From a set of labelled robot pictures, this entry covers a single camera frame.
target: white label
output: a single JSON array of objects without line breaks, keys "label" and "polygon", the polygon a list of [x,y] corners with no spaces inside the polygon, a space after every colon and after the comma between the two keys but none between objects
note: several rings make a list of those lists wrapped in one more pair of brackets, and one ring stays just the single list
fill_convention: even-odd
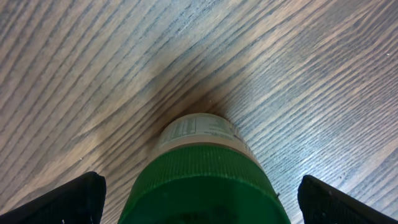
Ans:
[{"label": "white label", "polygon": [[186,115],[168,125],[149,155],[149,162],[176,147],[199,142],[227,146],[244,154],[261,167],[230,122],[219,116],[205,113]]}]

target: floor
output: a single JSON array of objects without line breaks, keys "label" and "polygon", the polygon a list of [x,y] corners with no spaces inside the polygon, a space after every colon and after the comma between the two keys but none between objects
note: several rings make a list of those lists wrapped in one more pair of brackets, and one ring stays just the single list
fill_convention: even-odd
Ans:
[{"label": "floor", "polygon": [[398,218],[398,1],[0,1],[0,213],[94,170],[116,223],[159,133],[240,130],[302,222],[312,174]]}]

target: bottle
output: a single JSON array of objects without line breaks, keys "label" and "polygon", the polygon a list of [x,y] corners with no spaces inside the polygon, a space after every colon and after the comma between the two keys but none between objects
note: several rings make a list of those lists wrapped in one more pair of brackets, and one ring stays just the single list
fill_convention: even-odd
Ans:
[{"label": "bottle", "polygon": [[197,113],[168,125],[136,179],[126,223],[290,223],[237,129]]}]

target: green plastic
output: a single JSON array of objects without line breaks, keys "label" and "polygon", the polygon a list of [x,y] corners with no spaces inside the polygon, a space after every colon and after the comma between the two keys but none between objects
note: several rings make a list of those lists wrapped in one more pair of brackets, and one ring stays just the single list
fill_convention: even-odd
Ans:
[{"label": "green plastic", "polygon": [[222,146],[166,152],[139,175],[125,223],[290,223],[265,173]]}]

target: wood grain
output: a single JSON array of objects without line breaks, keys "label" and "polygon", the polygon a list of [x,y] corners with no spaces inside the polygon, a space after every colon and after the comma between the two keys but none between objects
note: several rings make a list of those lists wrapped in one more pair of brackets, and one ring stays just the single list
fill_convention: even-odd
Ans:
[{"label": "wood grain", "polygon": [[161,130],[232,121],[302,222],[312,174],[398,218],[398,1],[0,1],[0,213],[93,170],[116,223]]}]

